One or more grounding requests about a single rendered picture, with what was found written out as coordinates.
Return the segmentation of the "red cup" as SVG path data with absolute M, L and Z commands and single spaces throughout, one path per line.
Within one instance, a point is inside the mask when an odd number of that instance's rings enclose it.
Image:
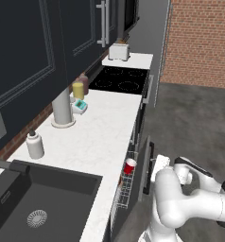
M 134 169 L 135 166 L 137 166 L 136 161 L 133 160 L 132 158 L 128 158 L 126 160 L 126 163 L 125 163 L 124 173 L 125 174 L 130 174 L 131 171 Z

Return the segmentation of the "brown jar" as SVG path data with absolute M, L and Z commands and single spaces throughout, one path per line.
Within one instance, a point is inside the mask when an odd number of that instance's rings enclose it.
M 84 94 L 87 95 L 89 93 L 89 79 L 87 76 L 85 76 L 84 74 L 81 74 L 79 76 L 79 80 L 83 83 L 83 88 L 84 88 Z

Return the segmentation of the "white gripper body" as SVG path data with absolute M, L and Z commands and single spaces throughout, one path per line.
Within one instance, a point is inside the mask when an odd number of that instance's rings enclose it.
M 157 172 L 160 171 L 161 169 L 164 169 L 166 166 L 169 166 L 169 164 L 170 164 L 170 158 L 159 154 L 155 160 L 150 181 L 155 182 L 155 177 Z

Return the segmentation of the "dark grey tap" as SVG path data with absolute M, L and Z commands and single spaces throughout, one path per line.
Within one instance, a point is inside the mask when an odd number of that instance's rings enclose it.
M 22 161 L 18 161 L 18 160 L 13 160 L 12 162 L 0 160 L 0 168 L 19 172 L 22 174 L 28 174 L 30 170 L 29 165 L 24 164 Z

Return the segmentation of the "white paper towel roll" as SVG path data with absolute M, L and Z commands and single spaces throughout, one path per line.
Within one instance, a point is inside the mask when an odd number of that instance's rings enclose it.
M 51 125 L 57 129 L 67 129 L 76 123 L 70 106 L 69 89 L 65 88 L 52 101 L 53 115 Z

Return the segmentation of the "black sink basin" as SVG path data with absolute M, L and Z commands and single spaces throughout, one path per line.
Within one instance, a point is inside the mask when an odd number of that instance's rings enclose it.
M 0 242 L 79 242 L 102 178 L 32 164 L 0 174 Z

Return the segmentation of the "white soap dispenser bottle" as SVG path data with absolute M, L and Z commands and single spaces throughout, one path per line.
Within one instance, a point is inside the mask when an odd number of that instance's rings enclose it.
M 35 130 L 30 130 L 26 137 L 26 145 L 31 159 L 38 160 L 44 155 L 43 140 Z

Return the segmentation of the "white toaster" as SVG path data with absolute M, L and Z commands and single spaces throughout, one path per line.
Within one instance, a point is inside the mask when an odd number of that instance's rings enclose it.
M 127 61 L 130 57 L 130 46 L 128 44 L 114 43 L 109 48 L 109 60 Z

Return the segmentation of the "dark dishwasher door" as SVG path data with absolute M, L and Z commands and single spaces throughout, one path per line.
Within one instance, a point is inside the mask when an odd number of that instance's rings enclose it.
M 140 150 L 139 156 L 138 156 L 138 164 L 141 166 L 140 168 L 140 183 L 139 183 L 139 192 L 138 192 L 138 200 L 142 201 L 143 199 L 143 189 L 147 184 L 147 170 L 148 170 L 148 164 L 149 164 L 149 153 L 150 153 L 150 147 L 149 142 L 151 141 L 151 137 L 148 136 L 146 141 L 143 144 L 143 147 Z

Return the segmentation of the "black hob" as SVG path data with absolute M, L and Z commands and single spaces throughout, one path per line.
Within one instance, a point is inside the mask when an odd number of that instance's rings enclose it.
M 146 69 L 104 66 L 90 83 L 91 90 L 140 95 L 147 79 Z

